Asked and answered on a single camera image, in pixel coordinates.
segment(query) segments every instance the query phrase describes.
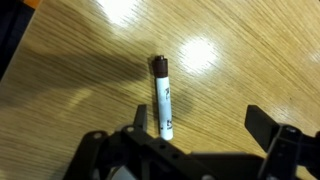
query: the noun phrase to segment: wooden table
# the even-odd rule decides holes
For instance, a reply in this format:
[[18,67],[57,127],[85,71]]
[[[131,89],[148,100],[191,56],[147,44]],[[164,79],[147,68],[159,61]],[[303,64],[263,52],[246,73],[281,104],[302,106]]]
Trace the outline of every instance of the wooden table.
[[131,123],[138,104],[156,137],[155,54],[169,59],[184,152],[263,156],[248,104],[313,136],[319,12],[317,0],[44,0],[1,82],[0,179],[61,179],[86,132]]

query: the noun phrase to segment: table surface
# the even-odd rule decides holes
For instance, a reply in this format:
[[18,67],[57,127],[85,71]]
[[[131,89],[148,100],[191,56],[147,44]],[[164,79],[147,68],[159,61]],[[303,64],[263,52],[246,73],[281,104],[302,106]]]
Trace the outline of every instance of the table surface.
[[263,156],[248,104],[314,136],[319,12],[318,0],[44,0],[1,82],[0,179],[61,179],[86,132],[131,123],[138,104],[158,136],[156,54],[184,152]]

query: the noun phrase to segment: black object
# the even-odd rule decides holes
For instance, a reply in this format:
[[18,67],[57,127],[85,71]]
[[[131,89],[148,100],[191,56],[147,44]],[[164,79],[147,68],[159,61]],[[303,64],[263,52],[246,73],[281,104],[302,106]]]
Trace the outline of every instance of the black object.
[[0,1],[0,80],[27,28],[34,9],[19,0]]
[[156,56],[152,62],[153,73],[157,78],[168,77],[168,59],[163,55]]
[[137,179],[297,179],[297,165],[320,178],[320,138],[304,135],[290,125],[279,125],[258,106],[249,105],[245,126],[267,157],[246,154],[184,154],[145,132],[146,105],[137,109],[133,125],[108,136],[86,134],[69,166],[65,180],[105,179],[113,167],[126,166]]

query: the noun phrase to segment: tube cap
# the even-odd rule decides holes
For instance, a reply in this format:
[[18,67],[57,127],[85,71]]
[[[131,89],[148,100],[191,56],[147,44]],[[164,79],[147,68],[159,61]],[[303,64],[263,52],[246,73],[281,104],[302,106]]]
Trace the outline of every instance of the tube cap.
[[163,55],[156,56],[152,65],[156,78],[168,77],[168,59],[164,58]]

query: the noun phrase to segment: brown cap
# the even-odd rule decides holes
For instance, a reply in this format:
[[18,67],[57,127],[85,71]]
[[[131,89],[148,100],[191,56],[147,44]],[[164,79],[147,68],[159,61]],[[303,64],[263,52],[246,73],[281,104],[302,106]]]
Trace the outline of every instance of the brown cap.
[[163,55],[154,58],[153,73],[157,78],[168,77],[168,59],[165,59]]

